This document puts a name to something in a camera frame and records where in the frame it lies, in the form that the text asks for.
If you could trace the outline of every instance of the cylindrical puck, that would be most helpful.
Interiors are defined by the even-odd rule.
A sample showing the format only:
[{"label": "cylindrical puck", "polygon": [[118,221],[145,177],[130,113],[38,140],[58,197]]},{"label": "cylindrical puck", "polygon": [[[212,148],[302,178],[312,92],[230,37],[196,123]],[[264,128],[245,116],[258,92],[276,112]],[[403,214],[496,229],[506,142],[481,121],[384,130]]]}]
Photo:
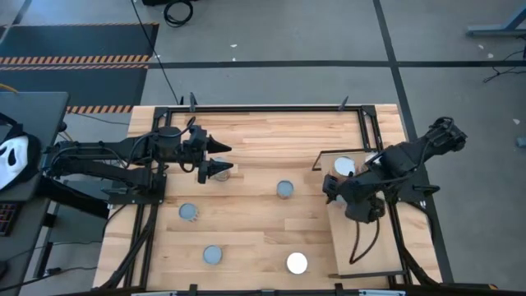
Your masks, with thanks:
[{"label": "cylindrical puck", "polygon": [[335,160],[335,172],[343,177],[348,177],[350,173],[355,174],[354,160],[347,156],[339,157]]},{"label": "cylindrical puck", "polygon": [[221,261],[221,257],[223,257],[223,251],[221,251],[221,248],[218,246],[208,246],[205,247],[205,251],[203,252],[203,260],[211,265],[217,265]]},{"label": "cylindrical puck", "polygon": [[[223,157],[214,158],[214,161],[227,162],[227,160],[224,159]],[[228,178],[230,178],[230,169],[225,169],[223,172],[219,172],[215,174],[214,176],[212,176],[212,178],[214,178],[216,181],[224,182],[228,180]]]},{"label": "cylindrical puck", "polygon": [[293,192],[294,192],[294,185],[292,184],[292,182],[284,180],[278,183],[278,187],[277,187],[278,197],[287,199],[293,195]]},{"label": "cylindrical puck", "polygon": [[295,275],[301,275],[307,270],[307,258],[300,252],[292,253],[288,255],[287,268]]},{"label": "cylindrical puck", "polygon": [[[372,158],[375,157],[375,156],[376,156],[376,153],[371,153],[371,154],[367,155],[365,157],[365,162],[367,162],[369,160],[372,160]],[[373,163],[377,164],[377,165],[380,165],[380,158],[375,159],[375,161]],[[365,163],[363,163],[362,166],[360,167],[360,173],[365,172],[365,171],[367,171],[367,166],[365,165]]]},{"label": "cylindrical puck", "polygon": [[198,215],[197,207],[191,203],[185,203],[179,207],[179,217],[186,221],[194,222],[197,220]]}]

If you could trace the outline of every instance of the gray floor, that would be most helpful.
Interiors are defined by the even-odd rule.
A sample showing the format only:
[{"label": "gray floor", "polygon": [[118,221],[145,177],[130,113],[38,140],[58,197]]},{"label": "gray floor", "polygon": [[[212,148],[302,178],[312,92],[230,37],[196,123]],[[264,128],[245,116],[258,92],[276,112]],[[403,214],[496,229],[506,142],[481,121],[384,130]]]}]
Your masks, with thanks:
[{"label": "gray floor", "polygon": [[[497,24],[520,0],[381,0],[395,54],[404,61],[498,60],[522,49],[506,38],[464,37],[467,25]],[[0,23],[14,19],[20,0],[0,0]],[[162,22],[162,7],[137,3],[143,21],[161,23],[156,49],[164,62],[264,60],[386,60],[369,0],[200,0],[182,28]],[[133,22],[127,0],[33,0],[22,24]],[[526,151],[514,146],[526,134],[526,76],[483,84],[490,68],[401,69],[419,134],[439,116],[453,116],[468,134],[465,150],[431,160],[431,182],[440,185],[436,206],[454,278],[526,290],[526,233],[522,178]],[[178,95],[194,92],[200,104],[397,103],[390,70],[362,67],[167,70]],[[159,70],[149,70],[143,104],[173,104]],[[125,122],[129,116],[99,115]],[[126,127],[76,115],[67,117],[78,141],[119,140]],[[50,266],[95,266],[98,246],[81,257],[64,246]],[[90,272],[50,279],[22,294],[87,290]]]}]

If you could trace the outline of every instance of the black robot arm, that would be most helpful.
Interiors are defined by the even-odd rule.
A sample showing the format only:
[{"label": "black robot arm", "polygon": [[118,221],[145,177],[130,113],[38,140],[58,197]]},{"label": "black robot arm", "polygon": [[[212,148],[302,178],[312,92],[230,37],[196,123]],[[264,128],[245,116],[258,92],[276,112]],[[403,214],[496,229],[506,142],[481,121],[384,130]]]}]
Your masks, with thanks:
[{"label": "black robot arm", "polygon": [[401,191],[429,194],[438,191],[436,186],[418,186],[414,179],[418,168],[434,155],[464,148],[467,136],[454,124],[452,118],[438,118],[429,131],[416,141],[389,146],[365,165],[368,170],[349,176],[342,183],[327,174],[323,192],[327,202],[340,195],[346,202],[345,215],[359,222],[370,223],[385,214],[385,203],[376,194],[382,191],[385,200],[395,203]]},{"label": "black robot arm", "polygon": [[[118,181],[125,186],[106,190],[115,204],[139,203],[141,199],[137,196],[163,196],[159,189],[164,190],[166,176],[153,172],[150,164],[154,161],[177,163],[187,173],[197,168],[198,182],[205,183],[207,178],[233,167],[230,163],[207,160],[207,152],[228,152],[232,148],[207,136],[206,130],[193,125],[193,120],[182,131],[177,127],[161,127],[115,143],[59,142],[46,151],[44,171],[50,178],[81,173]],[[186,131],[190,132],[190,138],[181,141]],[[106,164],[102,160],[116,160],[120,165]],[[132,164],[142,167],[129,169]]]}]

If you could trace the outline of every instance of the wooden table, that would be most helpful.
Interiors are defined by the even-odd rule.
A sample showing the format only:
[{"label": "wooden table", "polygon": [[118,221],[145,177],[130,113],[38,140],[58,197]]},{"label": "wooden table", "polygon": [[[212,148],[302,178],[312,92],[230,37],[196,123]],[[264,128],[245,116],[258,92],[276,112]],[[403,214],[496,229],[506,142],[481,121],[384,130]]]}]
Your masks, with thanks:
[{"label": "wooden table", "polygon": [[[155,107],[136,106],[129,136],[151,129]],[[376,105],[384,146],[405,140],[395,104]],[[234,163],[227,182],[197,183],[196,173],[168,169],[164,204],[159,208],[148,290],[345,289],[386,288],[385,277],[331,279],[337,273],[330,222],[321,192],[320,171],[312,171],[321,150],[362,148],[357,116],[346,112],[177,113],[173,125],[191,116],[215,139],[233,148],[222,156]],[[294,184],[293,197],[281,200],[276,184]],[[178,207],[197,205],[197,222],[178,218]],[[441,280],[424,214],[397,205],[408,250],[430,277]],[[94,286],[106,281],[130,246],[136,206],[127,206],[106,228]],[[222,248],[217,266],[203,262],[206,246]],[[285,265],[291,252],[308,259],[307,272],[290,274]],[[142,255],[134,274],[138,283]]]}]

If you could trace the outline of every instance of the wooden platform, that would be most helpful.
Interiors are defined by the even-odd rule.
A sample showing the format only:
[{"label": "wooden platform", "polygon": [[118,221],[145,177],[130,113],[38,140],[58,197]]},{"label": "wooden platform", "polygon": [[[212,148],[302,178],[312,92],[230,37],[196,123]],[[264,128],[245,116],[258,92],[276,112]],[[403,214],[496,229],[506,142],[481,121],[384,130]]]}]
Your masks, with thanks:
[{"label": "wooden platform", "polygon": [[[364,163],[367,152],[345,152],[336,154],[322,155],[321,177],[326,174],[338,176],[332,169],[334,162],[341,156],[347,156],[354,160],[356,170]],[[390,220],[389,211],[385,211],[385,216],[379,220],[379,232],[376,244],[371,251],[360,261],[349,264],[351,251],[357,239],[356,222],[345,216],[346,204],[343,202],[331,202],[327,206],[327,215],[329,216],[330,232],[332,234],[333,244],[335,247],[336,265],[338,275],[362,275],[385,272],[401,272],[402,264],[396,247],[395,234]],[[358,239],[358,248],[356,256],[362,254],[371,244],[376,233],[376,223],[360,223],[360,234]]]},{"label": "wooden platform", "polygon": [[[377,105],[385,145],[404,139],[396,105]],[[129,135],[151,129],[154,107],[135,107]],[[148,290],[199,289],[346,289],[384,288],[385,277],[333,280],[337,273],[335,249],[321,192],[321,172],[311,166],[320,150],[362,148],[358,119],[352,113],[196,113],[201,125],[215,139],[233,148],[224,157],[235,164],[225,183],[209,180],[200,185],[196,173],[168,169],[165,203],[159,208]],[[189,114],[174,115],[183,126]],[[279,199],[278,181],[294,184],[289,200]],[[178,207],[191,202],[199,208],[197,222],[178,218]],[[435,279],[438,267],[425,216],[399,205],[408,249]],[[135,206],[127,206],[106,229],[94,286],[102,284],[127,253],[132,236]],[[202,260],[207,245],[222,247],[217,266]],[[285,260],[303,252],[307,272],[292,275]],[[136,263],[138,283],[141,260]]]}]

